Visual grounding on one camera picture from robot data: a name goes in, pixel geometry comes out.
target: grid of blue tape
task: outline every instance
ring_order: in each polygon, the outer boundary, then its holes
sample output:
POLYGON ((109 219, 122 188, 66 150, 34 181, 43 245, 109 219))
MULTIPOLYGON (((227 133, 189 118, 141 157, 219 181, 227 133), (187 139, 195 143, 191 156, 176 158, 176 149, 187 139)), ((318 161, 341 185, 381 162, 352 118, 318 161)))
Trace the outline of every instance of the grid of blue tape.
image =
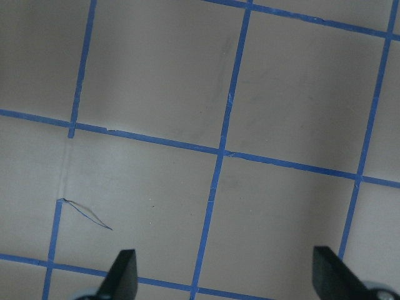
MULTIPOLYGON (((167 282, 167 281, 159 281, 159 280, 143 278, 143 277, 139 278, 139 282, 142 284, 151 284, 154 286, 160 286, 160 287, 164 287, 164 288, 188 291, 188 292, 190 292, 190 300, 194 300, 197 293, 208 294, 208 295, 213 295, 213 296, 220 296, 220 297, 231 298, 231 299, 240 299, 240 300, 269 300, 268 298, 263 298, 263 297, 237 294, 237 293, 227 292, 227 291, 218 291, 218 290, 214 290, 214 289, 206 289, 206 288, 198 286, 201 268, 203 265, 204 251, 205 251, 206 244, 207 244, 211 216, 213 215, 214 199, 215 199, 215 195, 216 195, 216 189, 218 187, 219 175, 221 172, 223 159, 225 156, 233 157, 233 158, 241 158, 241 159, 247 159, 249 161, 256 161, 259 163, 273 164, 273 165, 281 166, 284 168, 294 168, 294 169, 303 170, 303 171, 307 171, 307 172, 325 174, 328 176, 337 176, 337 177, 354 180, 354 189, 352 192, 351 202, 350 202, 349 209, 347 212, 346 223, 345 223, 344 231, 342 234, 342 241, 341 241, 341 245, 339 248, 339 256, 341 258, 343 258, 344 252, 346 250, 346 244, 348 241, 348 236, 349 236, 349 232, 350 232, 350 228, 351 228, 351 222, 353 219, 354 210, 356 207, 358 192, 359 192, 361 183, 379 184, 382 186, 389 186, 392 188, 400 188, 400 182, 394 182, 394 181, 388 181, 385 179, 363 176, 365 162, 366 162, 366 158, 367 158, 367 154, 368 154, 369 143, 371 140, 371 134, 373 131, 373 126, 374 126, 374 119, 375 119, 376 111, 378 109, 379 97, 380 97, 382 83, 383 83, 383 79, 384 79, 386 64, 388 61, 389 48, 391 45, 391 41, 393 41, 393 40, 400 41, 400 35, 393 34, 393 28, 394 28, 394 23, 396 20, 396 14, 397 14, 397 10, 398 10, 399 0, 393 0, 393 2, 392 2, 390 18, 389 18, 389 22, 387 25, 387 31, 377 31, 377 30, 373 30, 373 29, 369 29, 369 28, 365 28, 365 27, 346 24, 343 22, 324 20, 319 17, 313 17, 313 16, 308 16, 305 14, 298 14, 295 12, 285 11, 282 9, 275 9, 272 7, 261 6, 261 5, 253 4, 253 0, 247 0, 246 2, 239 2, 237 0, 202 0, 202 1, 244 9, 242 28, 241 28, 241 32, 240 32, 240 36, 239 36, 239 42, 237 45, 236 58, 235 58, 235 62, 234 62, 233 72, 232 72, 231 84, 230 84, 229 92, 228 92, 228 96, 227 96, 227 104, 226 104, 226 110, 225 110, 225 115, 224 115, 224 121, 222 124, 221 140, 219 143, 219 147, 217 149, 213 148, 213 147, 206 147, 206 146, 202 146, 202 145, 189 144, 186 142, 179 142, 179 141, 173 141, 173 140, 169 140, 169 139, 163 139, 160 137, 145 136, 143 134, 137 134, 137 133, 133 133, 133 132, 107 130, 106 128, 103 128, 103 127, 93 126, 90 124, 82 124, 82 123, 77 122, 78 112, 79 112, 79 102, 80 102, 81 90, 82 90, 82 86, 83 86, 84 73, 85 73, 85 67, 86 67, 86 59, 87 59, 88 53, 89 53, 89 45, 90 45, 90 39, 91 39, 91 33, 92 33, 92 28, 93 28, 93 21, 94 21, 97 0, 91 0, 91 2, 90 2, 89 14, 87 17, 87 24, 86 24, 86 31, 85 31, 84 42, 83 42, 83 47, 82 47, 81 62, 79 65, 79 72, 78 72, 78 76, 77 76, 76 91, 75 91, 75 95, 74 95, 74 102, 73 102, 72 112, 71 112, 71 120, 68 122, 68 121, 53 119, 50 117, 26 114, 23 112, 8 111, 5 109, 0 109, 0 116, 8 116, 8 117, 12 117, 12 118, 25 119, 25 120, 29 120, 29 121, 40 122, 40 123, 51 124, 51 125, 55 125, 55 126, 61 126, 64 128, 68 128, 69 129, 68 136, 70 138, 74 137, 75 130, 78 129, 78 130, 91 131, 91 132, 100 133, 100 134, 119 136, 122 138, 135 139, 135 140, 145 141, 145 142, 149 142, 149 143, 162 144, 162 145, 176 147, 176 148, 183 148, 183 149, 188 149, 188 150, 192 150, 192 151, 199 151, 199 152, 204 152, 204 153, 215 154, 217 156, 216 166, 215 166, 214 174, 212 177, 212 183, 211 183, 211 188, 210 188, 210 193, 209 193, 209 199, 207 202, 206 215, 204 217, 204 224, 203 224, 202 235, 201 235, 199 250, 198 250, 198 254, 197 254, 197 260, 196 260, 196 266, 195 266, 195 270, 194 270, 194 274, 193 274, 192 284, 189 286, 189 285, 185 285, 185 284, 178 284, 178 283, 167 282), (350 173, 350 172, 342 172, 342 171, 338 171, 338 170, 310 166, 310 165, 306 165, 306 164, 299 164, 299 163, 291 162, 291 161, 283 161, 280 159, 274 159, 274 158, 264 157, 264 156, 257 156, 257 155, 252 155, 252 154, 248 154, 248 153, 231 152, 231 151, 228 151, 225 149, 226 137, 228 135, 228 129, 229 129, 229 118, 230 118, 230 114, 231 114, 233 103, 234 103, 236 83, 238 80, 240 64, 241 64, 241 59, 242 59, 242 55, 243 55, 243 49, 244 49, 244 45, 246 42, 246 34, 248 31, 249 20, 250 20, 252 11, 258 11, 258 12, 262 12, 262 13, 266 13, 266 14, 273 14, 276 16, 284 17, 284 18, 298 19, 298 20, 302 20, 304 22, 319 24, 322 26, 328 26, 328 27, 343 29, 343 30, 347 30, 347 31, 354 31, 354 32, 357 32, 360 34, 367 34, 367 35, 376 36, 379 38, 384 38, 384 47, 382 50, 381 62, 380 62, 379 71, 377 74, 376 85, 375 85, 375 89, 374 89, 374 96, 372 99, 371 109, 369 112, 369 118, 368 118, 366 133, 365 133, 365 137, 364 137, 364 143, 362 146, 361 156, 360 156, 360 160, 359 160, 359 164, 358 164, 358 168, 357 168, 357 173, 354 174, 354 173, 350 173)), ((58 228, 59 228, 59 222, 60 222, 60 218, 61 218, 63 202, 64 202, 63 199, 58 199, 56 202, 56 210, 54 212, 54 220, 53 220, 52 233, 51 233, 51 242, 50 242, 50 246, 49 246, 47 261, 31 259, 28 257, 13 256, 13 255, 8 255, 8 254, 0 254, 0 259, 3 259, 3 260, 15 261, 15 262, 26 263, 26 264, 33 264, 33 265, 42 266, 42 267, 47 268, 46 276, 45 276, 45 280, 44 280, 44 286, 43 286, 42 300, 47 300, 47 298, 48 298, 49 288, 50 288, 50 283, 51 283, 51 274, 52 274, 53 269, 60 269, 60 270, 65 270, 65 271, 72 271, 72 272, 77 272, 77 273, 90 274, 90 275, 103 276, 103 277, 107 274, 105 271, 88 269, 85 267, 70 266, 70 265, 65 265, 65 264, 56 264, 54 262, 54 256, 56 253, 56 243, 57 243, 57 237, 58 237, 58 228)))

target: grid square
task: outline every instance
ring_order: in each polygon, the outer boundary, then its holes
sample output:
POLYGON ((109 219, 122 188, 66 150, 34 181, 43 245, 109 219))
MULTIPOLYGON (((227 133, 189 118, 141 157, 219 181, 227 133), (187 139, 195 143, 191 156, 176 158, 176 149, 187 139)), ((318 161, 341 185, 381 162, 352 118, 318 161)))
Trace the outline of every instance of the grid square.
POLYGON ((392 42, 364 175, 400 181, 400 43, 392 42))
POLYGON ((254 0, 255 4, 386 31, 391 0, 254 0))
POLYGON ((0 108, 69 120, 89 1, 6 1, 0 108))
POLYGON ((400 190, 362 184, 344 262, 362 281, 400 293, 400 190))
POLYGON ((1 299, 41 299, 46 268, 0 260, 1 299))
POLYGON ((99 2, 79 122, 217 147, 243 10, 99 2))
POLYGON ((57 263, 105 271, 135 248, 139 276, 191 284, 216 157, 92 132, 73 141, 65 198, 114 230, 64 205, 57 263))
POLYGON ((317 299, 313 246, 339 249, 352 190, 348 179, 226 158, 199 286, 317 299))
POLYGON ((0 253, 47 260, 66 129, 0 117, 0 253))
MULTIPOLYGON (((54 270, 51 279, 50 300, 70 300, 75 299, 75 292, 91 293, 92 288, 97 290, 104 280, 103 277, 54 270)), ((187 300, 188 292, 177 291, 175 289, 166 289, 148 284, 139 284, 135 300, 164 300, 176 299, 187 300)))
POLYGON ((252 14, 227 148, 355 172, 382 46, 377 37, 252 14))

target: blue tape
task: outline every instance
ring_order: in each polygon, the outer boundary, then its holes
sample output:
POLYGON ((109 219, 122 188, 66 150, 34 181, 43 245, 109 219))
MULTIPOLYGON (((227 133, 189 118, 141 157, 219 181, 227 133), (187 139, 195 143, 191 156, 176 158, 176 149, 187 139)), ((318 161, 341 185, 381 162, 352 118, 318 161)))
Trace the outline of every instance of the blue tape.
POLYGON ((352 180, 354 180, 356 178, 356 175, 353 173, 350 173, 350 172, 343 172, 343 171, 338 171, 338 170, 333 170, 333 169, 327 169, 324 167, 310 166, 307 164, 299 164, 297 162, 283 161, 281 159, 275 159, 275 158, 270 158, 270 157, 252 155, 252 154, 241 153, 241 152, 231 152, 231 151, 225 151, 224 155, 228 156, 230 158, 241 158, 241 159, 245 159, 248 161, 254 161, 254 162, 264 163, 264 164, 273 164, 275 166, 280 166, 280 167, 284 167, 284 168, 293 168, 293 169, 297 169, 297 170, 318 173, 318 174, 324 174, 324 175, 329 175, 329 176, 342 177, 342 178, 347 178, 347 179, 352 179, 352 180))
POLYGON ((361 181, 364 183, 372 183, 372 184, 378 184, 380 186, 388 186, 390 188, 400 189, 400 182, 396 182, 396 181, 390 181, 390 180, 379 179, 379 178, 368 177, 368 176, 363 176, 361 181))
POLYGON ((238 294, 235 292, 224 292, 224 291, 218 291, 216 289, 204 289, 203 287, 199 288, 198 293, 205 294, 205 295, 218 296, 218 297, 225 297, 225 298, 230 298, 230 299, 238 299, 238 300, 272 300, 270 298, 238 294))
POLYGON ((42 300, 47 300, 49 298, 51 274, 53 273, 54 257, 56 255, 58 228, 60 224, 63 202, 64 201, 62 199, 58 199, 56 201, 56 210, 54 212, 54 219, 52 222, 49 253, 47 255, 47 270, 46 270, 46 276, 44 277, 42 300))
POLYGON ((94 126, 94 125, 76 123, 76 129, 91 131, 93 133, 108 134, 109 136, 119 136, 120 138, 135 139, 137 141, 171 146, 171 147, 175 147, 175 148, 199 151, 199 152, 204 152, 204 153, 209 153, 209 154, 217 154, 218 153, 218 149, 212 148, 212 147, 200 146, 200 145, 196 145, 196 144, 189 144, 188 142, 178 142, 178 141, 173 141, 171 139, 163 139, 161 137, 145 136, 143 134, 121 131, 121 130, 107 130, 107 128, 94 126))
POLYGON ((298 14, 296 12, 284 11, 282 9, 277 9, 277 8, 272 8, 272 7, 262 6, 262 5, 256 5, 256 4, 254 4, 251 9, 253 11, 258 11, 260 13, 267 13, 267 14, 273 14, 275 16, 297 19, 297 20, 301 20, 301 21, 304 21, 307 23, 313 23, 313 24, 323 25, 323 26, 327 26, 327 27, 343 29, 346 31, 353 31, 356 33, 368 34, 370 36, 377 36, 380 38, 386 37, 386 32, 384 32, 384 31, 373 30, 373 29, 366 28, 366 27, 350 25, 350 24, 346 24, 343 22, 325 20, 325 19, 321 19, 320 17, 308 16, 306 14, 298 14))
POLYGON ((162 288, 178 289, 180 291, 190 291, 191 290, 191 286, 188 286, 186 284, 179 284, 179 283, 173 283, 173 282, 150 279, 150 278, 143 278, 143 277, 139 277, 137 279, 137 281, 138 281, 138 283, 141 283, 141 284, 149 284, 151 286, 159 286, 162 288))
POLYGON ((356 177, 356 181, 354 183, 354 188, 353 188, 353 192, 351 195, 349 210, 347 211, 346 222, 344 224, 342 239, 341 239, 341 243, 340 243, 340 247, 339 247, 338 256, 341 259, 343 259, 344 252, 346 251, 346 246, 348 243, 351 223, 352 223, 353 216, 354 216, 354 210, 355 210, 356 204, 357 204, 359 187, 363 180, 363 172, 364 172, 365 162, 366 162, 367 155, 368 155, 369 143, 371 142, 371 136, 373 133, 375 115, 376 115, 376 111, 378 109, 379 97, 381 95, 381 89, 382 89, 382 83, 383 83, 383 78, 384 78, 384 74, 385 74, 386 64, 388 62, 389 48, 390 48, 391 38, 393 36, 393 28, 394 28, 394 22, 396 21, 398 5, 399 5, 399 1, 393 0, 389 23, 387 25, 387 36, 386 36, 385 43, 383 46, 381 63, 379 65, 379 71, 378 71, 377 79, 376 79, 374 98, 372 100, 371 109, 369 111, 367 129, 366 129, 365 136, 364 136, 364 142, 362 144, 361 156, 360 156, 360 161, 359 161, 358 169, 357 169, 357 177, 356 177))
POLYGON ((15 256, 9 254, 1 254, 0 259, 3 261, 14 261, 16 263, 23 263, 23 264, 33 264, 35 266, 47 267, 47 261, 41 261, 40 259, 28 258, 23 256, 15 256))
POLYGON ((222 4, 222 5, 226 5, 226 6, 231 6, 234 8, 250 9, 252 11, 257 11, 259 13, 266 13, 266 14, 272 14, 274 16, 280 16, 280 17, 284 17, 284 18, 297 19, 297 20, 301 20, 301 21, 304 21, 307 23, 313 23, 313 24, 318 24, 318 25, 322 25, 322 26, 343 29, 346 31, 367 34, 369 36, 377 36, 380 38, 385 38, 386 34, 387 34, 386 32, 380 31, 380 30, 374 30, 371 28, 346 24, 343 22, 325 20, 320 17, 309 16, 307 14, 299 14, 296 12, 285 11, 283 9, 262 6, 262 5, 258 5, 258 4, 239 2, 239 1, 235 1, 235 0, 203 0, 203 1, 215 3, 215 4, 222 4))
POLYGON ((26 114, 25 112, 8 111, 7 109, 0 109, 0 116, 23 119, 66 128, 69 127, 69 122, 67 121, 57 120, 51 117, 37 116, 35 114, 26 114))
POLYGON ((82 46, 82 53, 81 53, 81 62, 79 63, 79 71, 78 71, 77 79, 76 79, 74 103, 72 105, 71 125, 69 127, 69 132, 68 132, 69 138, 74 137, 75 125, 76 125, 76 121, 78 120, 79 103, 81 102, 82 85, 83 85, 83 79, 85 78, 86 61, 88 60, 96 4, 97 4, 97 0, 90 1, 89 12, 87 14, 86 30, 85 30, 85 36, 83 39, 83 46, 82 46))
POLYGON ((242 20, 242 28, 241 28, 241 32, 240 32, 240 36, 239 36, 239 41, 237 44, 236 57, 235 57, 235 62, 234 62, 234 66, 233 66, 233 71, 232 71, 231 83, 229 86, 224 121, 223 121, 222 129, 221 129, 221 139, 219 141, 219 150, 218 150, 218 155, 217 155, 217 160, 216 160, 216 166, 215 166, 214 174, 212 175, 210 194, 208 197, 207 208, 206 208, 206 215, 204 217, 204 224, 202 227, 200 245, 199 245, 199 250, 197 252, 196 265, 195 265, 194 272, 193 272, 190 300, 195 299, 196 293, 199 289, 198 288, 199 278, 200 278, 201 268, 203 266, 204 252, 206 250, 206 244, 207 244, 207 239, 208 239, 208 232, 209 232, 209 227, 210 227, 210 223, 211 223, 211 218, 213 216, 216 189, 218 186, 219 176, 221 173, 223 159, 224 159, 226 137, 228 135, 228 129, 229 129, 229 119, 230 119, 231 111, 232 111, 232 107, 233 107, 233 101, 234 101, 235 92, 236 92, 236 84, 238 82, 239 70, 240 70, 240 65, 241 65, 242 56, 243 56, 244 43, 246 42, 246 35, 248 32, 248 27, 249 27, 249 22, 250 22, 250 14, 251 14, 251 11, 249 9, 245 10, 243 20, 242 20))
POLYGON ((93 276, 99 276, 99 277, 107 276, 107 272, 105 272, 105 271, 89 269, 88 267, 70 266, 68 264, 54 264, 53 269, 70 271, 70 272, 87 274, 87 275, 93 275, 93 276))

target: beige floor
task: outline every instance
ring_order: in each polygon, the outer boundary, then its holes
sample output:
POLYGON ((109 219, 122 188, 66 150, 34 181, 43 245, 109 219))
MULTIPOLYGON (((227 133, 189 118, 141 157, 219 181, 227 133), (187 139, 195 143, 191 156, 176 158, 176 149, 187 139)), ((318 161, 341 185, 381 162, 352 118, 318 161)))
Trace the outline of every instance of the beige floor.
POLYGON ((322 244, 399 292, 397 3, 3 1, 2 299, 123 248, 138 300, 317 299, 322 244), (59 198, 113 230, 64 203, 50 247, 59 198))

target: floor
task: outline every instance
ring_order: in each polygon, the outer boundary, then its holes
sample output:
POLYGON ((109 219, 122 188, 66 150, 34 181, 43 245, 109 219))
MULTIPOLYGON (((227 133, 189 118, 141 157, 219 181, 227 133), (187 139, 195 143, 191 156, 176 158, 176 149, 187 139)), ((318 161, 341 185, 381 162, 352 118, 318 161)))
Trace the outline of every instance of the floor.
POLYGON ((400 291, 398 0, 3 2, 2 299, 127 248, 137 300, 317 299, 314 245, 400 291))

